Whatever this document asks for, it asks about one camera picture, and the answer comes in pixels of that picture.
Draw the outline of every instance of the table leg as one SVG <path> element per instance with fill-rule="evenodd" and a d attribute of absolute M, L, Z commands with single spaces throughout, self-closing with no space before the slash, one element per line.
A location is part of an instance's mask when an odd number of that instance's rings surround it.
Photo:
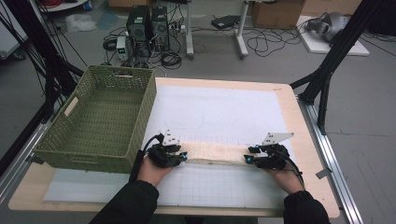
<path fill-rule="evenodd" d="M 194 48 L 192 45 L 190 3 L 191 3 L 191 0 L 188 0 L 187 1 L 186 49 L 187 49 L 187 57 L 189 59 L 193 59 L 194 58 Z"/>
<path fill-rule="evenodd" d="M 244 1 L 241 11 L 241 21 L 239 22 L 239 29 L 235 30 L 236 40 L 238 42 L 239 48 L 241 49 L 241 59 L 248 56 L 247 46 L 245 45 L 244 38 L 242 37 L 242 32 L 244 31 L 245 19 L 248 13 L 248 1 Z"/>

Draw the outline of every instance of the sensor device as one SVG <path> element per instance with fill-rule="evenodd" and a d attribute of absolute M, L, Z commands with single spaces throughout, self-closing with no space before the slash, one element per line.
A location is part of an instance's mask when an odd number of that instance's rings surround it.
<path fill-rule="evenodd" d="M 126 36 L 119 36 L 117 38 L 117 53 L 119 55 L 119 59 L 122 62 L 128 61 L 129 58 L 129 48 L 128 43 L 126 41 Z"/>

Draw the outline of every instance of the cardboard box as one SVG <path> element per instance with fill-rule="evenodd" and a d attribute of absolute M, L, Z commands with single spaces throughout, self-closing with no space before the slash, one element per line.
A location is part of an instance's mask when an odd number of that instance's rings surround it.
<path fill-rule="evenodd" d="M 251 13 L 254 27 L 294 29 L 305 0 L 279 0 L 274 4 L 255 3 Z"/>
<path fill-rule="evenodd" d="M 108 0 L 110 7 L 149 6 L 149 0 Z"/>
<path fill-rule="evenodd" d="M 318 17 L 323 12 L 337 11 L 344 15 L 353 15 L 361 0 L 306 0 L 302 15 Z"/>

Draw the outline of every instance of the hand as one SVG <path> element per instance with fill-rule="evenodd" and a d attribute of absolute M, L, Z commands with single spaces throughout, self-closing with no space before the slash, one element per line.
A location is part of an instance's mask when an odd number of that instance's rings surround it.
<path fill-rule="evenodd" d="M 152 184 L 152 186 L 157 187 L 163 177 L 171 172 L 173 167 L 161 168 L 154 164 L 149 157 L 143 159 L 142 166 L 140 167 L 139 175 L 137 180 L 143 180 Z"/>
<path fill-rule="evenodd" d="M 292 168 L 288 163 L 286 164 L 285 169 L 281 171 L 269 169 L 264 169 L 264 171 L 271 175 L 276 180 L 277 184 L 288 194 L 304 190 L 299 178 L 294 171 L 292 171 Z"/>

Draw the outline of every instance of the green wicker basket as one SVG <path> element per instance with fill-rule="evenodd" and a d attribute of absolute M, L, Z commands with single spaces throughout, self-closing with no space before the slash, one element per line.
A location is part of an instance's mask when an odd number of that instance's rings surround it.
<path fill-rule="evenodd" d="M 90 66 L 35 153 L 52 167 L 130 173 L 156 93 L 152 70 Z"/>

